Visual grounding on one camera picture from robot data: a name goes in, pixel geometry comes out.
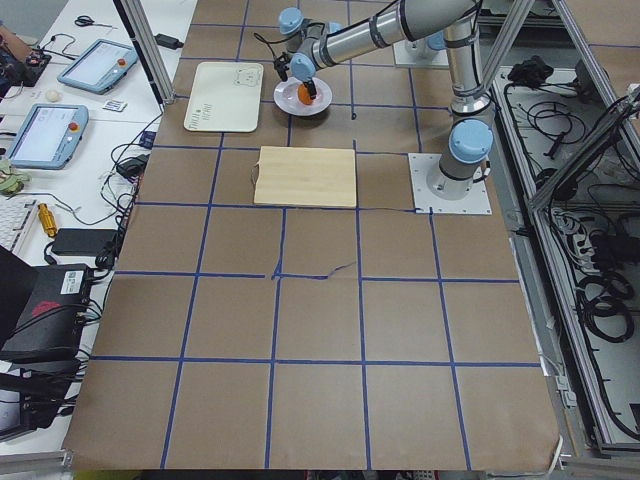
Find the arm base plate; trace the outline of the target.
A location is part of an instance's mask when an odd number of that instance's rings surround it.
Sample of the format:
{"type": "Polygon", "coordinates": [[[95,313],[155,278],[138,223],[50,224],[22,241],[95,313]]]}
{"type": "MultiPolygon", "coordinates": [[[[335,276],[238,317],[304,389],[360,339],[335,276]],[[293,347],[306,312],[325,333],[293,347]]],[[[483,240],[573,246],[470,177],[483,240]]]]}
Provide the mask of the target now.
{"type": "Polygon", "coordinates": [[[395,65],[403,68],[425,68],[446,70],[449,67],[445,49],[436,50],[426,39],[416,42],[407,40],[393,45],[395,65]]]}
{"type": "Polygon", "coordinates": [[[481,169],[467,180],[452,180],[440,170],[440,154],[409,153],[414,210],[422,214],[491,215],[481,169]]]}

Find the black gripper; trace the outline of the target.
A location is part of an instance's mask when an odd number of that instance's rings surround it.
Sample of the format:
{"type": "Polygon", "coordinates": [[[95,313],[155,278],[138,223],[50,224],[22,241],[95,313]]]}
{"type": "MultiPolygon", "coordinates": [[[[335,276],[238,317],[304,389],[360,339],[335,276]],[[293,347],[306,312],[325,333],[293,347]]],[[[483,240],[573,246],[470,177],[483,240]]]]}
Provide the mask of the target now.
{"type": "MultiPolygon", "coordinates": [[[[298,53],[283,52],[279,56],[273,58],[273,67],[279,79],[286,82],[290,77],[299,80],[299,76],[294,73],[294,61],[298,60],[298,53]]],[[[313,80],[305,82],[307,102],[314,102],[317,97],[317,89],[313,80]]]]}

